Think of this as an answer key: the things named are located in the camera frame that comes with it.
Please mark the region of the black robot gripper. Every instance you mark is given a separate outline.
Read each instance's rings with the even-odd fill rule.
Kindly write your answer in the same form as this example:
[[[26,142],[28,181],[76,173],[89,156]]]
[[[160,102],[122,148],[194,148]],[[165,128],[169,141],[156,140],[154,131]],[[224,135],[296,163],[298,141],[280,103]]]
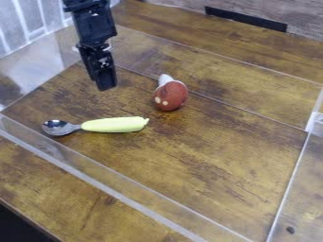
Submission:
[[[106,41],[117,35],[109,0],[61,0],[77,31],[77,49],[85,70],[100,91],[117,85],[113,58]],[[88,56],[93,55],[92,68]]]

